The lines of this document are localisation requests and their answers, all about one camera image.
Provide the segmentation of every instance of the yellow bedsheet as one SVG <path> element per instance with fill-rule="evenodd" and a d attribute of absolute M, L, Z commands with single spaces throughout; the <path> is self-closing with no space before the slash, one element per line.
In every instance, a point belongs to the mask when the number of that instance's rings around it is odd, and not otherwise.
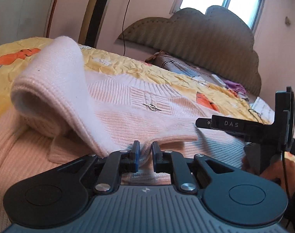
<path fill-rule="evenodd" d="M 42 49 L 52 40 L 48 38 L 29 38 L 0 46 L 0 57 L 6 54 L 16 53 L 22 49 Z M 196 101 L 196 93 L 203 93 L 211 102 L 214 102 L 221 113 L 235 118 L 257 121 L 248 111 L 248 103 L 236 98 L 229 91 L 210 84 L 209 87 L 198 84 L 186 75 L 169 72 L 156 66 L 150 66 L 142 61 L 133 60 L 114 53 L 98 49 L 82 49 L 85 68 L 109 75 L 131 74 L 132 76 L 154 82 L 157 84 L 169 84 L 182 95 Z M 10 106 L 10 89 L 15 77 L 23 71 L 36 54 L 26 57 L 24 60 L 16 59 L 11 65 L 0 67 L 0 116 Z"/>

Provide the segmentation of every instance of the metal pivot bolt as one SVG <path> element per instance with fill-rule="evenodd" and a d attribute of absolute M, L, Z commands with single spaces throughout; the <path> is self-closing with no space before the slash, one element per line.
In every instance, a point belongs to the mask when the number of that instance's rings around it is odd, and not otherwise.
<path fill-rule="evenodd" d="M 109 184 L 106 183 L 100 183 L 98 185 L 95 186 L 95 189 L 99 192 L 106 192 L 109 191 L 111 188 L 111 186 Z"/>
<path fill-rule="evenodd" d="M 184 191 L 193 191 L 196 189 L 196 186 L 192 183 L 183 183 L 180 188 Z"/>

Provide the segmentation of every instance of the headboard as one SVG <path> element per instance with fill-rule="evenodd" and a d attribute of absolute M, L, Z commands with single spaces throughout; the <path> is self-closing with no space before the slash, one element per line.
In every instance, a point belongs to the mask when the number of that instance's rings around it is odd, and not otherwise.
<path fill-rule="evenodd" d="M 253 50 L 253 34 L 224 7 L 211 6 L 205 15 L 185 8 L 171 18 L 144 18 L 125 29 L 124 36 L 127 41 L 164 50 L 241 83 L 256 96 L 260 94 L 259 59 Z"/>

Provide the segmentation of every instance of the human hand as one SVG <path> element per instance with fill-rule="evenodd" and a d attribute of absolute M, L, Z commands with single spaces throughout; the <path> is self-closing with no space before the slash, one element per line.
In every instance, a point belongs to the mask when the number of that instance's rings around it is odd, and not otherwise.
<path fill-rule="evenodd" d="M 247 158 L 243 157 L 241 161 L 243 163 L 242 170 L 254 174 L 254 171 L 251 169 Z M 285 168 L 287 174 L 289 194 L 290 197 L 292 197 L 295 192 L 295 162 L 285 158 Z M 285 176 L 281 160 L 275 162 L 274 164 L 270 165 L 267 169 L 265 169 L 265 171 L 262 174 L 260 174 L 260 177 L 265 178 L 267 180 L 274 180 L 276 178 L 279 178 L 281 180 L 281 188 L 284 189 L 284 191 L 286 191 Z"/>

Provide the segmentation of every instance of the pink sweater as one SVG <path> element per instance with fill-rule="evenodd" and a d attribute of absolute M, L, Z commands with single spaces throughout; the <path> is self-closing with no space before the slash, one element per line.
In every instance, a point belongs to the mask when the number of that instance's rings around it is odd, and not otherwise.
<path fill-rule="evenodd" d="M 9 224 L 2 197 L 12 184 L 91 151 L 105 157 L 139 140 L 140 170 L 123 181 L 142 184 L 170 181 L 151 168 L 153 141 L 162 150 L 178 150 L 185 157 L 205 153 L 234 166 L 243 154 L 240 140 L 196 128 L 198 117 L 218 112 L 168 85 L 126 74 L 85 72 L 80 48 L 67 37 L 57 38 L 37 55 L 16 78 L 11 98 L 15 109 L 0 119 L 0 231 Z M 144 103 L 161 111 L 151 111 Z"/>

